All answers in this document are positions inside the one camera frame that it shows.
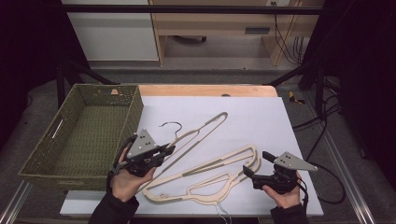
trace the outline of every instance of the white cabinet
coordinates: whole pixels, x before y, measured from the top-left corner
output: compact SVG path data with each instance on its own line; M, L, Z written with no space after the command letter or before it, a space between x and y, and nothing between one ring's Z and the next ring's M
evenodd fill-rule
M146 0L63 0L64 4L147 5ZM88 61L158 61L149 13L68 13Z

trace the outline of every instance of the aluminum rail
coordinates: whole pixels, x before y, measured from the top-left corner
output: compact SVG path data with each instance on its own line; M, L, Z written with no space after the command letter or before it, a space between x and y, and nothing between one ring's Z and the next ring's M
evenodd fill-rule
M311 109L314 117L317 115L317 112L314 107L314 99L311 92L307 93L304 91L304 98L306 99L309 108ZM322 132L323 124L319 124L319 131ZM329 155L332 159L332 163L334 164L334 168L337 171L340 179L344 183L346 187L346 194L355 210L355 213L361 222L361 224L375 224L374 217L367 206L366 201L364 201L363 196L361 195L361 191L359 190L358 185L356 184L352 174L349 172L346 163L344 162L337 145L332 140L332 136L330 133L325 130L325 134L323 135L327 149L329 151Z
M22 180L11 201L9 201L6 209L0 216L0 224L14 223L31 189L32 185Z

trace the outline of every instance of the basket handle hole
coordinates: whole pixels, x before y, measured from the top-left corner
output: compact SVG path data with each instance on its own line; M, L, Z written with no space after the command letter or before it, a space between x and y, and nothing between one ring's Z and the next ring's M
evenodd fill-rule
M61 125L63 122L64 122L64 119L62 119L61 117L57 118L54 121L53 126L49 132L49 135L51 135L52 139L55 138L55 136L58 133L59 129L61 128Z
M117 90L117 89L113 89L113 90L111 90L111 93L110 93L111 95L118 95L119 94L119 91Z
M84 185L84 182L82 181L77 181L77 180L60 180L58 181L58 184L60 185Z

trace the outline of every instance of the black sleeve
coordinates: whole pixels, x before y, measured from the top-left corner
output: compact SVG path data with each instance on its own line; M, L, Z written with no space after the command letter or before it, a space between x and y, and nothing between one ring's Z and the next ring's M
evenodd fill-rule
M275 224L308 224L306 213L301 204L283 209L276 207L271 210L271 216Z
M102 201L92 213L89 224L123 224L127 223L139 206L139 202L134 196L127 203L123 203L114 197L111 192L107 192Z

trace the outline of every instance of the cable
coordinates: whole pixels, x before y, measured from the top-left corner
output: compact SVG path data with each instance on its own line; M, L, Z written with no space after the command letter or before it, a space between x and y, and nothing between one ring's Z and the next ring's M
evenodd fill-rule
M329 113L327 114L327 117L329 117L331 114L333 114L333 113L335 113L335 112L338 112L338 111L340 111L340 108L337 108L337 109L335 109L334 111L329 112ZM299 132L299 131L303 131L303 130L305 130L305 129L308 129L309 127L312 127L312 126L314 126L314 125L320 124L322 121L323 121L323 120L320 120L320 121L318 121L318 122L316 122L316 123L309 124L308 126L305 126L305 127L303 127L302 129L293 130L293 131L294 131L295 133L297 133L297 132Z
M332 176L338 181L338 183L340 183L340 186L341 186L341 188L343 189L343 190L342 190L342 191L343 191L343 195L341 196L341 199L338 200L338 201L328 201L328 200L325 200L325 199L323 199L323 198L321 198L321 197L319 197L319 196L318 196L318 199L319 199L320 201L324 202L324 203L329 203L329 204L339 204L339 203L342 203L342 202L344 201L344 199L346 198L346 196L347 196L347 192L346 192L346 188L345 188L343 182L341 181L341 179L340 179L335 173L333 173L332 171L330 171L330 170L327 169L326 167L324 167L324 166L322 166L322 165L319 165L319 164L317 164L317 163L314 163L314 162L310 162L310 163L313 164L313 165L315 165L315 166L317 166L317 167L319 167L319 168L321 168L321 169L323 169L323 170L325 170L325 171L328 172L330 175L332 175Z
M304 37L296 36L294 37L293 42L293 58L297 61L297 64L300 66L303 62L303 46L304 46Z
M222 217L222 219L225 221L225 224L232 224L232 223L233 223L233 220L231 219L231 217L230 217L230 223L228 223L228 222L227 222L227 219L225 219L225 217L222 216L222 215L220 214L218 207L220 208L220 210L221 210L223 213L227 214L227 216L229 215L228 212L225 211L225 210L222 208L220 202L218 202L218 204L215 204L215 207L216 207L216 211L218 212L218 215L219 215L220 217Z
M303 198L303 208L305 210L306 213L306 207L308 206L308 187L306 186L305 182L299 178L299 180L301 180L301 182L304 184L305 188L297 181L297 186L303 191L304 193L304 198Z
M320 133L320 135L319 135L317 141L315 142L315 144L312 146L311 150L309 151L308 156L307 156L306 159L305 159L306 161L309 161L309 158L311 157L312 153L315 151L315 149L316 149L316 147L317 147L317 145L318 145L318 143L319 143L321 137L323 136L324 132L326 131L326 128L327 128L326 104L327 104L328 101L329 101L330 99L332 99L333 97L338 97L338 95L335 94L335 95L332 95L332 96L328 97L328 98L324 101L324 103L323 103L323 111L324 111L324 113L323 113L323 121L324 121L324 127L323 127L323 129L322 129L322 131L321 131L321 133Z
M276 2L271 2L271 6L276 7ZM297 61L295 60L295 58L293 58L289 52L288 46L286 45L286 41L283 39L282 34L280 33L278 27L277 27L277 18L276 18L276 14L274 14L274 18L275 18L275 41L276 43L279 45L280 50L283 52L283 55L285 55L286 59L288 60L289 63L293 63L293 64L297 64ZM279 41L277 40L277 36L276 33L279 33L280 35L280 39L283 42L283 46L285 46L286 52L289 54L289 57L291 57L294 62L291 62L288 55L285 53L285 50L283 50L282 46L279 44Z
M330 99L332 99L333 97L337 97L338 98L338 95L332 95L332 96L330 96L329 98L327 98L324 102L325 102L325 104L327 104L327 102L330 100ZM336 106L339 106L339 104L336 104L336 105L332 105L329 109L324 109L324 114L328 114L328 116L330 116L330 114L332 114L332 113L334 113L334 112L329 112L329 111L331 111L334 107L336 107ZM314 121L316 121L316 120L318 120L318 119L321 119L321 117L315 117L315 118L313 118L313 119L311 119L311 120L309 120L309 121L306 121L306 122L304 122L304 123L302 123L302 124L299 124L299 125L296 125L296 126L293 126L292 127L292 129L295 131L295 129L298 129L298 128L301 128L301 127L304 127L304 126L306 126L306 125L309 125L309 124L311 124L312 122L314 122Z

